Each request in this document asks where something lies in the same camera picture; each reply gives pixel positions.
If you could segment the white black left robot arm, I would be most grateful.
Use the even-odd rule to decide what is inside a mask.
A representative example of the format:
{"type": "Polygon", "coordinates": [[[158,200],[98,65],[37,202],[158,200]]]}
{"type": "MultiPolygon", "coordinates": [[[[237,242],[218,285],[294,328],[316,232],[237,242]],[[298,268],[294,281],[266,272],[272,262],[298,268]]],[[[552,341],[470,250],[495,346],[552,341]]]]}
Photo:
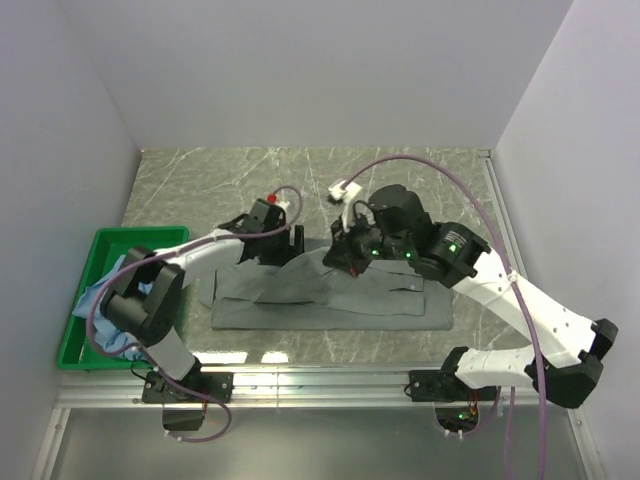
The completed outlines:
{"type": "Polygon", "coordinates": [[[175,327],[182,291],[220,269],[247,260],[282,263],[302,251],[304,229],[296,222],[301,207],[272,193],[249,212],[195,240],[164,249],[135,247],[107,281],[97,300],[101,314],[132,341],[121,351],[140,351],[179,402],[206,400],[210,388],[201,363],[175,327]]]}

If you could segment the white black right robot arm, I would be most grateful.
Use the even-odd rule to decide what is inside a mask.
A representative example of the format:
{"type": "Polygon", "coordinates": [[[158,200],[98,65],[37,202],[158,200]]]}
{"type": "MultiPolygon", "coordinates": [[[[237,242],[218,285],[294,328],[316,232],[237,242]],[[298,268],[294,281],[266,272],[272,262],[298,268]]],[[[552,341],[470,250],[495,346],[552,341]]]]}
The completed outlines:
{"type": "Polygon", "coordinates": [[[342,206],[331,225],[325,266],[357,277],[375,261],[406,263],[425,280],[487,308],[529,340],[508,350],[456,347],[434,377],[410,375],[415,401],[455,402],[500,387],[532,387],[557,406],[581,406],[597,386],[603,359],[618,334],[608,319],[591,320],[564,307],[515,271],[466,226],[434,222],[416,193],[394,184],[365,197],[356,183],[337,182],[328,200],[342,206]]]}

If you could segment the grey long sleeve shirt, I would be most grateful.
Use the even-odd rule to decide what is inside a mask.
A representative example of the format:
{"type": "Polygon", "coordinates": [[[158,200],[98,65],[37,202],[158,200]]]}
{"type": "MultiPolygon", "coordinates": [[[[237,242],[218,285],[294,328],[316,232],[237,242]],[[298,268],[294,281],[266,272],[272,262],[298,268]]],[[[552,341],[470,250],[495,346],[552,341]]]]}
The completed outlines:
{"type": "Polygon", "coordinates": [[[358,277],[329,268],[314,240],[282,267],[256,260],[200,281],[199,301],[217,330],[448,331],[453,295],[403,261],[374,261],[358,277]]]}

